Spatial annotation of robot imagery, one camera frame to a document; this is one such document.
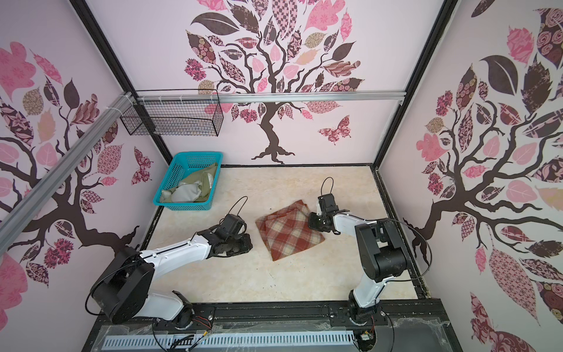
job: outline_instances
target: plaid cloth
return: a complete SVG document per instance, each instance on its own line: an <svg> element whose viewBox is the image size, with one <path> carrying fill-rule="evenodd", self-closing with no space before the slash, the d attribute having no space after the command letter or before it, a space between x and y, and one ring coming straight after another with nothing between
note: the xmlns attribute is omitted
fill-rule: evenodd
<svg viewBox="0 0 563 352"><path fill-rule="evenodd" d="M272 260L287 257L311 248L322 241L323 235L307 224L309 208L302 200L289 207L256 220L256 226Z"/></svg>

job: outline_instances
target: black wire basket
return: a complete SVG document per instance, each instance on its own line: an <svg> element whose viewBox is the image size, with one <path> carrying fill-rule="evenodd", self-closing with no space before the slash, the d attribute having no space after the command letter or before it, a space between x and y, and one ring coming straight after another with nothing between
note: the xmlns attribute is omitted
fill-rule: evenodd
<svg viewBox="0 0 563 352"><path fill-rule="evenodd" d="M217 90L194 89L199 95L139 97L121 116L130 135L218 136L223 111Z"/></svg>

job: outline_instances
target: black frame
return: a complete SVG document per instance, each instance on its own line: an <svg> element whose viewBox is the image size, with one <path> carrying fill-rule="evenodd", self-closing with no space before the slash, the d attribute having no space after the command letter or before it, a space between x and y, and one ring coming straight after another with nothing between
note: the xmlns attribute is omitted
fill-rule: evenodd
<svg viewBox="0 0 563 352"><path fill-rule="evenodd" d="M409 79L406 87L406 95L404 100L398 106L394 116L391 119L389 128L387 129L381 146L379 147L377 156L372 164L277 164L277 165L222 165L222 167L313 167L313 166L369 166L372 169L372 174L377 184L379 194L381 195L383 205L387 211L388 216L391 219L399 220L397 218L396 211L391 203L391 199L381 175L379 173L379 167L381 166L383 159L392 143L392 140L397 132L399 125L406 113L406 110L412 101L415 92L420 84L422 77L428 67L428 64L434 54L437 45L439 44L441 37L443 36L448 22L453 14L453 11L457 5L458 0L444 0L444 3L436 17L436 21L432 27L430 35L425 43L423 51L414 67L413 73ZM134 98L138 98L135 89L127 77L121 63L117 59L114 51L103 34L99 24L94 18L86 0L70 0L70 3L74 7L78 17L84 24L84 27L89 32L97 48L100 50L102 56L106 60L109 68L115 75L117 81L124 91L131 92ZM151 126L151 122L147 121L146 127L149 131L154 130L154 126ZM172 160L172 155L168 150L168 147L164 143L162 137L151 133L157 148L160 150L162 156L170 164ZM149 226L148 232L145 235L143 243L140 250L146 249L153 232L156 228L160 215L162 214L163 207L158 207L156 214ZM420 275L420 271L415 264L415 260L407 244L406 236L399 227L401 235L403 238L403 245L405 252L408 253L408 270L412 278L416 278ZM383 310L389 314L391 319L402 317L437 317L441 321L447 322L448 316L442 303L439 299L428 298L428 290L422 280L414 280L413 285L418 296L418 300L382 300L380 304ZM307 320L307 319L319 319L328 318L330 319L330 307L331 306L345 306L346 301L323 301L323 302L251 302L251 303L216 303L216 304L198 304L197 306L205 310L212 310L214 314L217 312L228 312L228 314L220 315L215 317L215 321L220 323L228 322L248 322L249 324L259 322L259 321L272 321L272 320ZM130 321L131 324L147 323L151 321L146 318L135 318ZM102 327L102 325L107 324L109 321L105 316L100 316L96 320L92 331L88 336L88 339L84 345L83 352L90 351L91 346L94 344L96 336ZM165 326L158 326L158 330L168 329ZM455 336L455 332L451 324L444 327L446 334L448 335L449 341L452 344L454 351L461 351L461 346Z"/></svg>

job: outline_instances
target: beige floor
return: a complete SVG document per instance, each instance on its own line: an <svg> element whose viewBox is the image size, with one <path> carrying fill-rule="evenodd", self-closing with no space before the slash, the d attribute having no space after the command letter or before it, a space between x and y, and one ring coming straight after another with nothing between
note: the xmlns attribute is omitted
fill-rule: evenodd
<svg viewBox="0 0 563 352"><path fill-rule="evenodd" d="M241 256L191 263L157 279L152 288L175 289L192 302L346 300L363 273L355 237L323 233L323 243L273 262L254 223L299 199L316 211L327 176L334 178L332 193L340 209L366 219L387 216L367 166L222 168L211 210L164 209L148 248L179 242L217 224L243 195L249 199L240 216L254 248ZM325 185L325 193L329 191L330 180ZM408 279L408 273L401 278ZM411 282L400 282L390 283L381 298L417 296Z"/></svg>

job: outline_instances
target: aluminum rail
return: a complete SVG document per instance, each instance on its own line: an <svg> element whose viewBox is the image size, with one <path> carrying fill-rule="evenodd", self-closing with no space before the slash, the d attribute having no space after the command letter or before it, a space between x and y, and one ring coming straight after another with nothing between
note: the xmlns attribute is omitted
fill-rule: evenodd
<svg viewBox="0 0 563 352"><path fill-rule="evenodd" d="M6 252L84 156L122 115L120 112L125 112L131 106L130 98L130 93L122 93L118 96L66 152L57 165L50 169L31 192L6 216L0 224L0 255Z"/></svg>
<svg viewBox="0 0 563 352"><path fill-rule="evenodd" d="M154 91L137 91L139 102L143 101L171 101L171 100L217 100L216 95L186 94L161 91L156 95ZM250 93L250 94L220 94L221 103L272 103L278 101L344 101L344 100L402 100L404 91L359 91L359 92L323 92L323 93Z"/></svg>

